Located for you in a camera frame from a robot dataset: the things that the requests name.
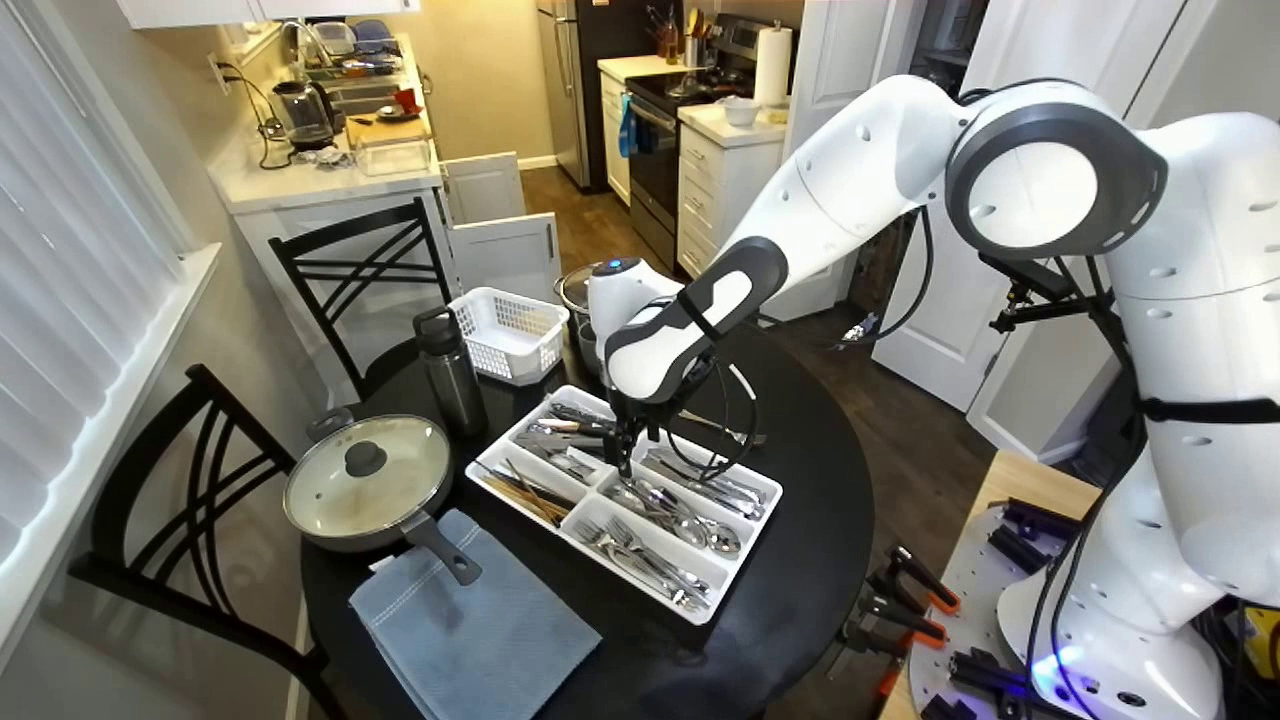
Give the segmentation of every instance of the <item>paper towel roll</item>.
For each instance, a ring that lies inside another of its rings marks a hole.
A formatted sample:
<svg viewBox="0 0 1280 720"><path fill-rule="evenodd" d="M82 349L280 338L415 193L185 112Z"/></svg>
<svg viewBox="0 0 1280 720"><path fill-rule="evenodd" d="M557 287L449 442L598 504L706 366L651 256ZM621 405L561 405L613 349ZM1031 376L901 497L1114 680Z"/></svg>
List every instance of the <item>paper towel roll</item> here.
<svg viewBox="0 0 1280 720"><path fill-rule="evenodd" d="M791 80L791 27L760 27L756 34L756 104L783 104Z"/></svg>

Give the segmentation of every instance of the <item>bottle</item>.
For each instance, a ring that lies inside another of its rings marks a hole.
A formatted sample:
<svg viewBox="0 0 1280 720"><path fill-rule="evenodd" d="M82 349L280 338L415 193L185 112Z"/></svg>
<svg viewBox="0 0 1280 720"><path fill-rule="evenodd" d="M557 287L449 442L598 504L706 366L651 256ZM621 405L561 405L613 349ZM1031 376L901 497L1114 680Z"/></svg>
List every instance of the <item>bottle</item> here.
<svg viewBox="0 0 1280 720"><path fill-rule="evenodd" d="M413 334L415 334L415 349L424 350L426 388L436 396L449 439L464 439L464 442L479 439L489 427L479 381L451 307L444 304L415 315Z"/></svg>

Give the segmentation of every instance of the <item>black chair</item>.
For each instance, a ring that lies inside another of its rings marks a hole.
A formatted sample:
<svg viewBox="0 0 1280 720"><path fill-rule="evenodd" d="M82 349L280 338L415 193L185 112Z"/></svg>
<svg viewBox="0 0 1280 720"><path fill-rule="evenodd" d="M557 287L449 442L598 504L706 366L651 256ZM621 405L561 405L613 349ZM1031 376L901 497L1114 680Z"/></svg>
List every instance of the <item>black chair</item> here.
<svg viewBox="0 0 1280 720"><path fill-rule="evenodd" d="M189 461L189 474L158 472L158 461ZM246 622L230 608L220 573L216 524L246 490L286 472L286 449L202 362L192 362L189 388L153 415L108 474L91 506L88 551L72 560L72 574L269 657L311 693L323 717L340 720L345 707L318 675L323 657L297 653L286 640ZM185 482L185 504L167 518L148 518L154 533L129 533L148 482Z"/></svg>
<svg viewBox="0 0 1280 720"><path fill-rule="evenodd" d="M440 248L424 213L424 198L406 198L400 207L353 216L326 228L311 228L305 237L280 239L270 237L270 251L280 256L286 279L305 296L309 313L316 315L323 338L333 345L334 358L353 376L360 399L395 376L404 362L415 358L413 338L395 345L392 350L376 356L365 373L353 358L353 349L340 334L345 313L372 287L372 283L424 283L440 287L449 304L449 279L440 265Z"/></svg>

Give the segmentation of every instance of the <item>window blinds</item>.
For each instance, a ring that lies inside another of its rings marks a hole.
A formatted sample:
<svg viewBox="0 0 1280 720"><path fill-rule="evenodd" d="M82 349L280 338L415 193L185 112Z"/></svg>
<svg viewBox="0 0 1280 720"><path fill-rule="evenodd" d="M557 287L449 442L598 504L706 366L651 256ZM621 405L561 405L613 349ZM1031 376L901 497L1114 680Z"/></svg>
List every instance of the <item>window blinds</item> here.
<svg viewBox="0 0 1280 720"><path fill-rule="evenodd" d="M0 5L0 569L177 283L177 251Z"/></svg>

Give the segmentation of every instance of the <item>pan lid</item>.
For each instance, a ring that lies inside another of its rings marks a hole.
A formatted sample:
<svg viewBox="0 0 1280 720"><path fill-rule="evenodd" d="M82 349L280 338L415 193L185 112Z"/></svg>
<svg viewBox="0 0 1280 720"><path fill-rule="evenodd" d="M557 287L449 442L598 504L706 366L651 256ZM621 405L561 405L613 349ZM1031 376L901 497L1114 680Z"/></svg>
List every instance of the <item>pan lid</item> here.
<svg viewBox="0 0 1280 720"><path fill-rule="evenodd" d="M372 415L305 451L282 490L282 514L318 539L392 533L436 498L449 474L449 435L424 415Z"/></svg>

